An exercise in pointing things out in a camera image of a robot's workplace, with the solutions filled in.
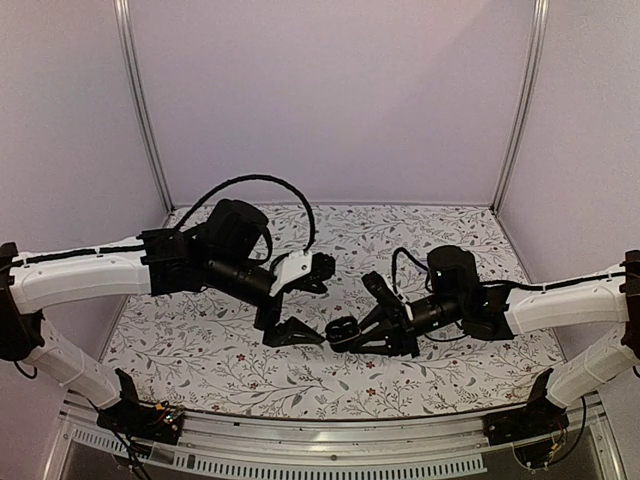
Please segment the black earbud charging case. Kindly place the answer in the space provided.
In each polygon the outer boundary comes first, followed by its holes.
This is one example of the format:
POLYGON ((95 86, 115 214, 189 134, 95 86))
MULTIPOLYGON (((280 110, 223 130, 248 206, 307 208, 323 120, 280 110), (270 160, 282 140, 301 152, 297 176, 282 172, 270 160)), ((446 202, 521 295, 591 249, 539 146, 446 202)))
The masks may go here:
POLYGON ((347 352, 361 335, 358 321, 353 316, 344 316, 329 322, 325 337, 331 349, 337 353, 347 352))

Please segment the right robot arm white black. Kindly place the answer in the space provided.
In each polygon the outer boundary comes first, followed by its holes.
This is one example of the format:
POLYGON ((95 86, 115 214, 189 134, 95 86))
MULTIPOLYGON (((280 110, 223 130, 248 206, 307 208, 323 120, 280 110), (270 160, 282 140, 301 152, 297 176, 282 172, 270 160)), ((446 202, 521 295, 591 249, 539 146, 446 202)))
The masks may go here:
POLYGON ((326 332, 333 349, 350 353, 417 356, 418 338, 458 322, 465 335, 506 341, 534 330, 595 322, 613 328, 559 368, 539 376, 517 427, 537 436, 566 409, 639 363, 639 253, 602 272, 555 283, 526 285, 480 279, 474 255, 455 245, 427 255, 432 292, 408 302, 393 281, 372 272, 365 288, 377 301, 362 320, 344 317, 326 332))

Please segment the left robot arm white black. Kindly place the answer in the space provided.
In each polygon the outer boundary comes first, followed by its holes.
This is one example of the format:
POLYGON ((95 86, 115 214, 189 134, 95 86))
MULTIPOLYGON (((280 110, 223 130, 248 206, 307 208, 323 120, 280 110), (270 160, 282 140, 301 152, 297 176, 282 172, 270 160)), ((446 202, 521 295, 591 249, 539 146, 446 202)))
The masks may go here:
POLYGON ((271 411, 285 398, 287 362, 320 347, 268 347, 252 307, 211 290, 164 297, 102 297, 52 306, 45 317, 86 353, 135 380, 144 401, 190 409, 271 411))

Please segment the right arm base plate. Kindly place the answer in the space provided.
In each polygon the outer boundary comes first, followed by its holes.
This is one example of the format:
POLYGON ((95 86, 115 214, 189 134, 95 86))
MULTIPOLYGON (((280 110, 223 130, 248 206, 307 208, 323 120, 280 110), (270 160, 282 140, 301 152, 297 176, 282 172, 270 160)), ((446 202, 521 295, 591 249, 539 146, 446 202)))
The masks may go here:
POLYGON ((489 413, 482 418, 483 434, 491 446, 546 436, 545 440, 514 449, 516 460, 533 470, 551 465, 569 426, 566 407, 558 407, 546 398, 552 372, 549 368, 536 378, 524 406, 489 413))

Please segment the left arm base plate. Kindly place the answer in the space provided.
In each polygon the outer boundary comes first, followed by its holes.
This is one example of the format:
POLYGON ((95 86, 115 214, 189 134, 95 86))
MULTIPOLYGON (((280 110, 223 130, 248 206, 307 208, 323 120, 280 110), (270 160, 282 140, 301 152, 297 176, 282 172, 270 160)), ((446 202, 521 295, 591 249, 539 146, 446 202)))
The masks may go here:
POLYGON ((115 374, 120 381, 118 402, 98 409, 97 425, 125 436, 177 445, 184 425, 184 408, 167 401, 144 404, 139 400, 133 379, 121 369, 115 374))

